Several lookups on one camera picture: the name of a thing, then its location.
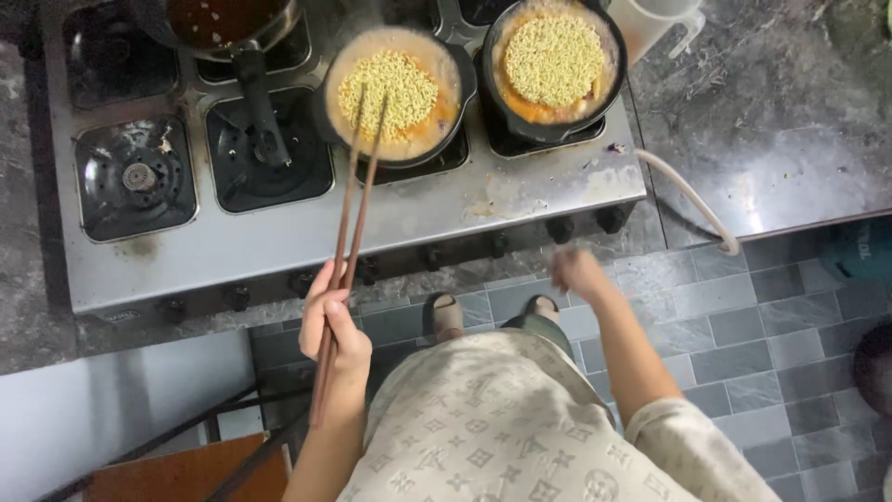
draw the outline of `gas stove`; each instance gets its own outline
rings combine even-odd
[[[74,312],[145,326],[305,295],[334,252],[349,176],[348,153],[318,138],[307,103],[355,20],[428,29],[474,54],[509,3],[385,0],[383,13],[337,15],[340,4],[308,5],[266,54],[294,160],[273,169],[231,65],[160,46],[118,0],[42,0]],[[646,195],[621,102],[542,146],[512,137],[480,90],[440,155],[378,171],[358,280],[618,231]]]

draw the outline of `countertop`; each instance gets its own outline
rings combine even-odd
[[[881,27],[883,8],[707,2],[706,27],[687,54],[663,55],[680,36],[673,31],[630,72],[632,94],[627,89],[624,102],[633,132],[640,126],[638,146],[675,165],[740,236],[892,211],[889,91],[882,81],[892,75],[892,48]],[[156,330],[122,332],[76,319],[65,280],[43,64],[23,62],[3,42],[0,110],[0,374],[300,316],[301,302],[292,300]],[[577,245],[607,259],[710,238],[668,180],[655,173],[651,187],[642,169],[650,197],[626,227]],[[545,259],[532,249],[386,280],[361,289],[356,300],[460,292],[542,272]]]
[[[630,71],[647,150],[739,237],[892,211],[887,2],[706,0],[687,53],[678,27]],[[653,175],[666,241],[709,239],[696,208]]]

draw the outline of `t-shirt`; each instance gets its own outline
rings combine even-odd
[[[373,400],[340,502],[777,501],[696,406],[661,399],[625,431],[554,343],[468,335],[410,356]]]

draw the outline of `floor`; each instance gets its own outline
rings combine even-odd
[[[854,389],[851,352],[862,334],[889,320],[886,288],[836,282],[816,259],[814,235],[747,243],[733,258],[700,247],[615,260],[604,270],[688,399],[784,502],[880,502],[892,421],[880,419]],[[519,313],[540,293],[560,304],[577,365],[612,402],[597,320],[579,298],[560,296],[547,279],[531,275],[486,283],[458,299],[467,330],[475,332]],[[354,309],[376,357],[430,343],[424,301]],[[275,390],[311,372],[297,347],[299,329],[300,321],[252,330],[258,375]],[[265,413],[274,426],[277,410]]]

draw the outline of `wooden chopsticks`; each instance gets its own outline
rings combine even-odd
[[[341,269],[343,268],[343,250],[347,241],[347,227],[350,224],[350,204],[352,198],[353,187],[356,184],[356,169],[359,163],[359,130],[362,124],[362,110],[366,101],[366,86],[362,86],[359,94],[359,110],[357,111],[357,127],[353,131],[353,141],[350,147],[350,175],[347,178],[347,188],[343,195],[343,208],[341,210],[341,227],[338,230],[337,245],[334,249],[334,272],[332,278],[328,282],[328,290],[350,289],[353,285],[353,276],[356,274],[356,260],[359,257],[359,243],[362,240],[362,227],[366,223],[366,208],[368,207],[368,194],[372,191],[372,185],[375,182],[375,172],[378,167],[378,146],[381,143],[381,131],[384,128],[384,114],[387,112],[388,96],[384,96],[384,105],[381,107],[381,115],[378,118],[377,131],[375,133],[375,143],[372,146],[372,155],[368,161],[368,172],[366,173],[366,182],[362,191],[362,202],[359,203],[359,215],[356,219],[356,226],[353,229],[353,241],[350,245],[350,255],[347,260],[347,270],[343,277]],[[313,382],[313,399],[310,403],[310,427],[319,427],[324,419],[325,401],[328,391],[328,382],[332,368],[335,365],[337,357],[337,339],[332,333],[331,326],[326,319],[325,327],[322,330],[322,340],[319,343],[319,353],[317,357],[316,380]]]

